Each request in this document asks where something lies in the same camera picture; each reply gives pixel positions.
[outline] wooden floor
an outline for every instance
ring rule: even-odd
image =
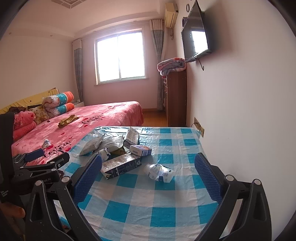
[[[164,111],[143,112],[144,123],[142,126],[167,127],[168,121]]]

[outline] window sill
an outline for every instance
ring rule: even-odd
[[[99,82],[98,84],[95,84],[94,86],[107,84],[107,83],[127,81],[127,80],[148,80],[148,79],[149,78],[147,78],[147,77],[136,77],[136,78],[126,78],[126,79],[122,79],[122,80],[108,80],[108,81]]]

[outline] wooden dresser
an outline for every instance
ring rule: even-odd
[[[164,79],[164,98],[168,126],[186,126],[186,70],[182,72],[171,72]]]

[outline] air conditioner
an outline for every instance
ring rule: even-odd
[[[165,26],[167,28],[174,28],[178,13],[179,11],[176,3],[165,4]]]

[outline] gray curtain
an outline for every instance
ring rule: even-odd
[[[83,101],[83,76],[82,76],[82,43],[81,39],[77,39],[73,42],[73,56],[74,56],[74,69],[75,69],[75,78],[78,88],[78,94],[80,101]]]
[[[150,29],[158,62],[161,61],[163,51],[164,28],[163,19],[150,20]],[[163,109],[163,79],[159,75],[157,85],[157,109]]]

